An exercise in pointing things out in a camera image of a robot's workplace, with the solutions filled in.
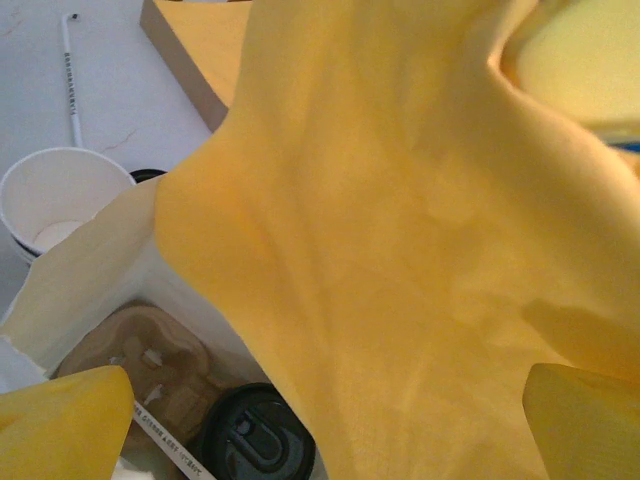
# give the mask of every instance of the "table surface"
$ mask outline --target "table surface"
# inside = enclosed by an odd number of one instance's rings
[[[142,0],[0,2],[0,176],[37,150],[70,146],[61,17],[69,24],[85,148],[129,171],[169,170],[210,132],[138,25]],[[0,316],[28,269],[0,226]]]

